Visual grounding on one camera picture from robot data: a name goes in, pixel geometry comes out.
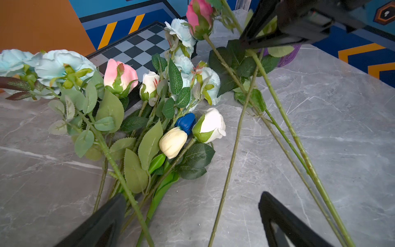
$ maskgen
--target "marble countertop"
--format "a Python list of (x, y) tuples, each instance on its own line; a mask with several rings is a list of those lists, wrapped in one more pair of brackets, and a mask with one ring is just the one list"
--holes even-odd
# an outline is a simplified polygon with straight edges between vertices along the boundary
[[(216, 46), (226, 46), (234, 36), (217, 25), (211, 37)], [(193, 62), (207, 61), (209, 50), (200, 41)], [(269, 78), (356, 246), (394, 246), (395, 89), (312, 45), (303, 45), (291, 64)], [(262, 78), (257, 82), (281, 123)], [(48, 133), (58, 120), (48, 101), (5, 97), (0, 95), (2, 246), (51, 247), (91, 215), (101, 162), (78, 158), (68, 136)], [(196, 114), (209, 107), (201, 104)], [(216, 154), (207, 174), (181, 179), (167, 192), (150, 225), (156, 246), (208, 244), (242, 105), (229, 92), (216, 107), (227, 136), (214, 141)], [(104, 197), (111, 183), (108, 177)], [(267, 246), (258, 211), (263, 191), (340, 246), (266, 126), (246, 115), (214, 246)], [(120, 246), (134, 246), (137, 225), (128, 228)]]

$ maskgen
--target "black and white checkered pattern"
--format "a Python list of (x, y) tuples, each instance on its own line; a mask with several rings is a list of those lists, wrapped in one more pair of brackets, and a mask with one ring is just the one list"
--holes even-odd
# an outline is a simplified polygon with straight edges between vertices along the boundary
[(151, 56), (159, 53), (164, 57), (164, 52), (169, 49), (169, 42), (165, 39), (165, 32), (160, 25), (139, 32), (127, 40), (114, 45), (110, 49), (91, 58), (90, 61), (99, 67), (99, 72), (104, 76), (107, 62), (110, 58), (130, 65), (136, 70), (139, 81), (148, 70), (156, 71), (151, 62)]

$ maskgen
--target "cream rose bud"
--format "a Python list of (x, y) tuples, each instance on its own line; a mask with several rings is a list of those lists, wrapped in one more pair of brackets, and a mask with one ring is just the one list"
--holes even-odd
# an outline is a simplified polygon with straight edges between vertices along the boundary
[(222, 115), (215, 108), (210, 108), (197, 121), (192, 132), (199, 142), (209, 143), (226, 136), (225, 122)]
[(159, 141), (160, 150), (168, 157), (174, 158), (184, 146), (188, 135), (179, 127), (169, 130)]
[(143, 84), (140, 87), (140, 97), (143, 101), (148, 101), (156, 96), (156, 87), (160, 82), (160, 77), (155, 72), (149, 71), (143, 75)]

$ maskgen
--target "green leaf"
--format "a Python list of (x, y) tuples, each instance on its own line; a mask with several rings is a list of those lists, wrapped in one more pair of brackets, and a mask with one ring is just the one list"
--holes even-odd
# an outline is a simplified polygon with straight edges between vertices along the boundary
[(90, 149), (90, 147), (93, 145), (94, 140), (95, 137), (92, 131), (82, 131), (74, 144), (74, 151), (78, 155), (78, 157), (82, 158), (85, 155), (88, 149)]
[(137, 154), (126, 149), (124, 159), (125, 180), (128, 188), (133, 193), (140, 193), (148, 185), (148, 174), (141, 168)]
[(117, 140), (110, 147), (111, 155), (114, 160), (120, 160), (125, 156), (125, 149), (132, 149), (136, 143), (136, 138), (126, 137)]
[[(225, 60), (226, 64), (231, 66), (232, 65), (232, 55), (230, 54), (230, 52), (225, 47), (218, 47), (217, 51), (223, 57), (223, 59)], [(217, 74), (225, 74), (225, 73), (228, 72), (226, 70), (226, 68), (222, 65), (221, 61), (218, 59), (217, 55), (214, 53), (213, 50), (210, 51), (209, 66)]]
[(63, 116), (64, 115), (64, 105), (60, 100), (51, 100), (48, 103), (49, 108), (54, 110), (57, 114)]
[(204, 143), (196, 143), (184, 154), (183, 163), (193, 168), (204, 168), (210, 164), (215, 154), (214, 149)]
[(74, 118), (75, 107), (69, 96), (66, 95), (64, 101), (66, 102), (66, 119), (70, 120)]
[(77, 110), (82, 111), (87, 107), (88, 100), (85, 96), (75, 89), (62, 89), (61, 101), (66, 102), (64, 97), (69, 96)]
[(217, 97), (237, 87), (237, 84), (229, 74), (222, 74), (219, 75), (219, 77), (221, 80), (221, 85)]
[(95, 122), (95, 128), (100, 131), (108, 131), (115, 128), (113, 117), (104, 117)]
[(273, 57), (283, 57), (285, 55), (290, 54), (293, 50), (294, 50), (294, 47), (290, 46), (290, 45), (267, 48), (267, 51)]
[(165, 104), (163, 105), (162, 113), (167, 119), (172, 119), (174, 117), (174, 99), (172, 97), (166, 100)]
[(56, 121), (51, 124), (48, 128), (48, 132), (53, 135), (66, 135), (67, 134), (67, 126), (66, 122), (63, 120)]
[(124, 107), (124, 111), (126, 111), (126, 108), (129, 105), (129, 97), (125, 97), (125, 98), (119, 99), (119, 101), (121, 101), (122, 106)]
[(133, 130), (139, 129), (147, 125), (148, 118), (128, 116), (121, 124), (121, 130), (130, 133)]
[(108, 90), (104, 92), (103, 100), (100, 102), (96, 121), (105, 117), (113, 117), (114, 120), (115, 127), (109, 131), (110, 133), (119, 130), (124, 117), (123, 106), (121, 101)]
[(163, 72), (165, 71), (165, 68), (167, 66), (167, 61), (158, 53), (155, 53), (154, 55), (152, 55), (152, 65), (155, 67), (156, 71)]
[(197, 169), (185, 164), (178, 165), (176, 171), (180, 177), (187, 180), (197, 179), (207, 172), (205, 168)]
[[(273, 57), (271, 55), (264, 56), (261, 60), (262, 66), (265, 69), (266, 74), (269, 74), (274, 68), (277, 67), (280, 58)], [(261, 72), (258, 70), (257, 76), (262, 76)]]
[(177, 172), (171, 172), (159, 185), (158, 189), (155, 191), (154, 197), (152, 198), (151, 206), (149, 207), (147, 218), (152, 219), (160, 201), (165, 196), (169, 188), (179, 180), (179, 175)]
[(226, 49), (232, 55), (232, 65), (233, 69), (237, 69), (238, 66), (243, 62), (245, 56), (245, 49), (241, 47), (240, 40), (229, 40)]
[(9, 97), (6, 98), (6, 100), (23, 100), (26, 98), (32, 97), (33, 94), (31, 92), (17, 92)]
[(98, 100), (98, 92), (93, 83), (88, 83), (87, 88), (85, 89), (85, 95), (87, 97), (87, 107), (83, 110), (85, 114), (93, 111), (96, 106), (96, 102)]
[(179, 108), (184, 108), (189, 104), (190, 100), (191, 100), (191, 88), (183, 87), (175, 104)]
[(246, 57), (241, 65), (237, 68), (238, 76), (250, 77), (254, 74), (256, 63), (252, 57)]
[(29, 83), (14, 77), (0, 76), (0, 89), (11, 89), (23, 92), (31, 90)]
[(162, 123), (158, 121), (141, 140), (138, 154), (143, 170), (148, 171), (152, 158), (159, 152), (159, 140), (162, 136)]

